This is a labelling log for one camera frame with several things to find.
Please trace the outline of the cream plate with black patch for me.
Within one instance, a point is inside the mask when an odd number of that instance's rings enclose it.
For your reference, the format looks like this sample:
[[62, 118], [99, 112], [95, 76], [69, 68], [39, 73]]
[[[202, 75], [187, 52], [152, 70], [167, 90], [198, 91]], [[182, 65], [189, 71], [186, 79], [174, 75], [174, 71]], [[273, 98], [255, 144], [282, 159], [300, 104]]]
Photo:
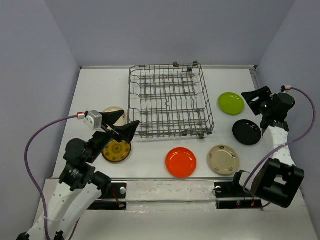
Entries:
[[[116, 111], [123, 111], [124, 109], [122, 109], [121, 107], [118, 106], [111, 106], [108, 107], [106, 109], [103, 110], [103, 113], [111, 113], [111, 112], [116, 112]], [[123, 113], [123, 115], [121, 116], [121, 118], [119, 118], [117, 120], [117, 122], [114, 124], [115, 127], [121, 127], [124, 126], [128, 123], [127, 120], [127, 114], [126, 112]]]

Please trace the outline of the yellow brown patterned plate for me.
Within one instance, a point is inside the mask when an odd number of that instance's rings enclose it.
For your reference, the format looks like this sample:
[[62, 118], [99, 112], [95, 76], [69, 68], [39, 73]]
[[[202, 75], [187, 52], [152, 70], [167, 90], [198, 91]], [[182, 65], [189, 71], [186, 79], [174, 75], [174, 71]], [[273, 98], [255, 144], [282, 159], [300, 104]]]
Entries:
[[113, 164], [118, 164], [127, 159], [132, 151], [132, 145], [125, 141], [117, 142], [112, 140], [103, 149], [101, 155], [103, 158]]

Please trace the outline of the lime green plate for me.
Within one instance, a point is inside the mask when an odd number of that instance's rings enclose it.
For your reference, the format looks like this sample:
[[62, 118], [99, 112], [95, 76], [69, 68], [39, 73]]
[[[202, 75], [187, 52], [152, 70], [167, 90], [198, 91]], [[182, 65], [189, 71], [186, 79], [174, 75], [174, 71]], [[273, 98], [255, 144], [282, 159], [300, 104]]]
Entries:
[[244, 111], [245, 102], [238, 94], [225, 92], [219, 96], [218, 106], [226, 114], [238, 115]]

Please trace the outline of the beige floral plate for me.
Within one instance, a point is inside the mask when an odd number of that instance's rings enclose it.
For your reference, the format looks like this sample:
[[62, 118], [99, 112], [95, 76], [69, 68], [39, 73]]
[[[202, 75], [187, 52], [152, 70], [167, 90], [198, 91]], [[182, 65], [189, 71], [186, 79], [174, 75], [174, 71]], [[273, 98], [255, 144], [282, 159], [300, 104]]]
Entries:
[[217, 174], [229, 176], [239, 170], [239, 155], [227, 145], [214, 146], [207, 155], [209, 168]]

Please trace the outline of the orange plate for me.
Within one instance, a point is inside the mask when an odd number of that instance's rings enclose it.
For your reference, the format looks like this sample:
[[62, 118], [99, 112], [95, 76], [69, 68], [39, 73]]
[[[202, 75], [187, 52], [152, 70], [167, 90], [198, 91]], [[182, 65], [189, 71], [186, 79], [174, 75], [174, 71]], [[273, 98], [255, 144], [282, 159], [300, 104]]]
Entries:
[[167, 171], [176, 178], [188, 178], [197, 168], [197, 159], [193, 152], [184, 147], [176, 147], [165, 157]]

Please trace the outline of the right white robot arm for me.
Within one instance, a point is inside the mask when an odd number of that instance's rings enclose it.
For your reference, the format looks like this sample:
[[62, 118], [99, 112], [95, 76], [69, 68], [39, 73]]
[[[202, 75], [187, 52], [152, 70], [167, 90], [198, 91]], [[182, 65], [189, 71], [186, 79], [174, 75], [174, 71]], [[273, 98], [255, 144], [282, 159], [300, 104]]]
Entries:
[[251, 172], [240, 170], [235, 173], [230, 183], [235, 196], [247, 193], [281, 208], [288, 208], [295, 198], [305, 172], [295, 165], [289, 149], [286, 117], [295, 106], [295, 99], [288, 90], [282, 86], [279, 93], [272, 93], [265, 86], [241, 94], [252, 112], [262, 116], [262, 136], [272, 150]]

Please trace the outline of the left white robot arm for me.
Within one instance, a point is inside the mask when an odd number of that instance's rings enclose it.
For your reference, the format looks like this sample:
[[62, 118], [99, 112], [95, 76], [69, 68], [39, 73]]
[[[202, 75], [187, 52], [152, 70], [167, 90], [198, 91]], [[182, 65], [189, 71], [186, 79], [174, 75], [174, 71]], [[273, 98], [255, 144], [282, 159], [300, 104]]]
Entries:
[[113, 112], [90, 110], [64, 118], [64, 120], [82, 120], [94, 134], [88, 141], [73, 138], [67, 143], [63, 155], [66, 165], [50, 201], [46, 201], [43, 190], [31, 172], [28, 152], [38, 134], [62, 122], [62, 119], [45, 125], [29, 139], [24, 150], [24, 164], [40, 194], [43, 212], [28, 231], [17, 237], [19, 240], [72, 239], [84, 212], [100, 197], [104, 198], [110, 194], [112, 179], [97, 171], [92, 164], [112, 140], [127, 144], [133, 140], [140, 121], [135, 120], [123, 126], [116, 126], [116, 122], [124, 113], [124, 110]]

